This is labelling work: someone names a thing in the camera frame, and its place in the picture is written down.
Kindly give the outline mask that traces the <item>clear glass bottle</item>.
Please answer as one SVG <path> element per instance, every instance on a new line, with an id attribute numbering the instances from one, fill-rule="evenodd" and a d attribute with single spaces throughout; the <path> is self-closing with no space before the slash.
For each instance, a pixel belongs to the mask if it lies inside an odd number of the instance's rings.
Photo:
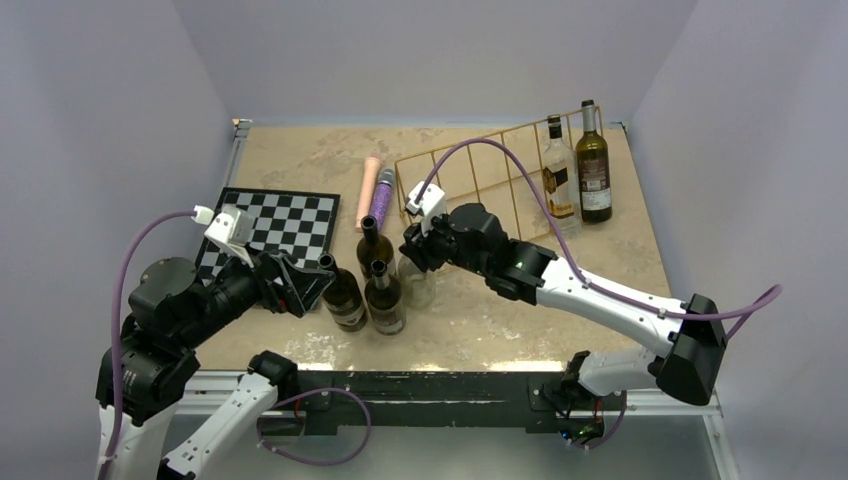
<path id="1" fill-rule="evenodd" d="M 408 257 L 401 255 L 397 274 L 406 304 L 415 309 L 427 308 L 435 298 L 435 274 L 419 269 Z"/>

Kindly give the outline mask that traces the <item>gold wire wine rack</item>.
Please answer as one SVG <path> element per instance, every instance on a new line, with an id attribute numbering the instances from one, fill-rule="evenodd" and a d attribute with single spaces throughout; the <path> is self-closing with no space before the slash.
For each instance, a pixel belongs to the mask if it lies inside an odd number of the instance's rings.
<path id="1" fill-rule="evenodd" d="M 398 174 L 398 203 L 401 226 L 391 236 L 396 246 L 403 244 L 403 231 L 414 221 L 406 211 L 406 198 L 415 185 L 425 179 L 438 160 L 455 144 L 469 138 L 488 138 L 511 150 L 544 197 L 543 152 L 549 145 L 548 124 L 544 118 L 509 127 L 446 128 L 437 132 L 435 144 L 423 147 L 395 163 Z M 500 219 L 507 235 L 518 240 L 540 243 L 558 253 L 562 251 L 554 237 L 554 228 L 531 193 L 527 180 L 502 150 L 473 144 L 461 148 L 434 176 L 432 184 L 445 192 L 448 210 L 465 203 L 481 203 Z"/>

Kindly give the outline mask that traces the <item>clear square liquor bottle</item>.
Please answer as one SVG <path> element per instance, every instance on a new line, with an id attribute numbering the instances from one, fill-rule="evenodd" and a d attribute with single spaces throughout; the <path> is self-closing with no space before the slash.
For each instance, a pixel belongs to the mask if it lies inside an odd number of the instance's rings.
<path id="1" fill-rule="evenodd" d="M 543 152 L 543 187 L 547 211 L 564 238 L 576 237 L 582 228 L 574 180 L 575 156 L 563 136 L 559 115 L 547 116 L 548 144 Z"/>

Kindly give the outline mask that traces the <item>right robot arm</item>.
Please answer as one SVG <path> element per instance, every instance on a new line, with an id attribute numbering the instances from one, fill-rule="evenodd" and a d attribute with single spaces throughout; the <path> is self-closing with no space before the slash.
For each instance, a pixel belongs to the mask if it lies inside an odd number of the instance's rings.
<path id="1" fill-rule="evenodd" d="M 500 297 L 576 314 L 638 343 L 618 353 L 575 354 L 561 381 L 569 404 L 652 387 L 686 404 L 710 402 L 727 348 L 724 328 L 702 319 L 717 313 L 712 299 L 695 294 L 682 301 L 601 277 L 580 280 L 552 250 L 509 238 L 480 203 L 452 212 L 414 203 L 406 209 L 422 219 L 405 230 L 400 251 L 420 269 L 450 264 L 482 277 Z"/>

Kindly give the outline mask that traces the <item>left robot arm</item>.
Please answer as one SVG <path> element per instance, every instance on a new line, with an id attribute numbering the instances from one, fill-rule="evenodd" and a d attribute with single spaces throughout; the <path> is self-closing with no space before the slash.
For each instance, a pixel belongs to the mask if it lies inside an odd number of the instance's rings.
<path id="1" fill-rule="evenodd" d="M 325 269 L 301 269 L 282 252 L 230 258 L 209 284 L 194 263 L 159 260 L 131 292 L 120 316 L 114 292 L 111 347 L 96 387 L 101 438 L 100 479 L 198 479 L 243 430 L 269 409 L 300 398 L 297 366 L 272 352 L 256 355 L 231 398 L 167 455 L 166 431 L 187 382 L 200 368 L 197 348 L 255 305 L 302 317 L 335 280 Z"/>

